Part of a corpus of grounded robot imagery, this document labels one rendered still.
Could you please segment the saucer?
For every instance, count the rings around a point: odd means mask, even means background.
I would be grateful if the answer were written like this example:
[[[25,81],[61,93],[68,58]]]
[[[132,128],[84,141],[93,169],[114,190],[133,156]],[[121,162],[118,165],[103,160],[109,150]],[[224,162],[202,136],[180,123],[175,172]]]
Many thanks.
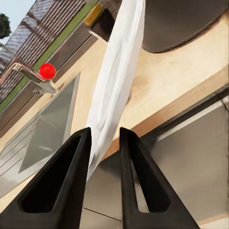
[[[104,55],[86,127],[92,146],[87,179],[111,145],[130,95],[144,38],[146,0],[123,0]]]

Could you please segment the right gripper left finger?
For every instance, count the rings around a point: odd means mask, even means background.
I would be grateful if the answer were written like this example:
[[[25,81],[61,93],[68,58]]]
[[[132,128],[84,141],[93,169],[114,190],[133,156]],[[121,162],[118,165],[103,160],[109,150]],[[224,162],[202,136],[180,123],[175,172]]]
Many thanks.
[[[0,213],[0,229],[79,229],[92,146],[76,131]]]

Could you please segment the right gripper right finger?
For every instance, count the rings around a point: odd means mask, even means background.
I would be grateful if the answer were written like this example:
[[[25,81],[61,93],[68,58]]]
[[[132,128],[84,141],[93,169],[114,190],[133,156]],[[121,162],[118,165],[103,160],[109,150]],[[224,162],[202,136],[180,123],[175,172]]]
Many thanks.
[[[138,210],[133,161],[149,213]],[[134,131],[120,128],[123,229],[200,229]]]

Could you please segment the bottle of coffee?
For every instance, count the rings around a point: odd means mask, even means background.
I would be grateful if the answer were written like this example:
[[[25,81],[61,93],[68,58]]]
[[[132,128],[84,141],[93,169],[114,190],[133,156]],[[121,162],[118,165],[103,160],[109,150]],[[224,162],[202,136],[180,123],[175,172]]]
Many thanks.
[[[98,37],[107,47],[115,24],[109,9],[102,9],[100,5],[96,4],[87,13],[83,21],[87,25],[86,30]]]

